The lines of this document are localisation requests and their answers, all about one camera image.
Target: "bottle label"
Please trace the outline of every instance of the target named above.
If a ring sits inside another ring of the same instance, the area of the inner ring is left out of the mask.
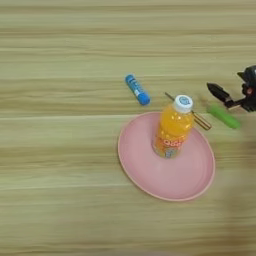
[[[184,141],[185,136],[175,137],[166,134],[159,125],[153,147],[158,155],[164,158],[173,158],[180,151]]]

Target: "blue glue stick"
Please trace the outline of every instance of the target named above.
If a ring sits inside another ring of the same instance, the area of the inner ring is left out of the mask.
[[[138,83],[134,75],[128,75],[125,78],[125,82],[133,91],[134,95],[138,99],[141,105],[147,105],[150,102],[149,95],[142,89],[141,85]]]

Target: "pink plate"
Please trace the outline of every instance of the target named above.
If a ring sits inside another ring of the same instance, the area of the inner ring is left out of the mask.
[[[119,137],[120,162],[130,179],[148,194],[169,201],[186,201],[202,195],[213,181],[215,160],[204,136],[192,129],[182,151],[164,159],[152,149],[159,113],[133,119]]]

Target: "glue stick cap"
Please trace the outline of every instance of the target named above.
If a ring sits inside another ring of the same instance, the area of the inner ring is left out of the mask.
[[[129,84],[132,80],[135,80],[134,75],[130,74],[125,77],[125,82]]]
[[[147,105],[150,102],[150,98],[147,93],[142,92],[138,95],[138,101],[141,105]]]

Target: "white bottle cap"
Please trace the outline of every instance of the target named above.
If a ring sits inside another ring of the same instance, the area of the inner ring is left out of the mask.
[[[180,113],[189,113],[193,107],[193,100],[187,95],[178,95],[175,98],[173,107],[177,112]]]

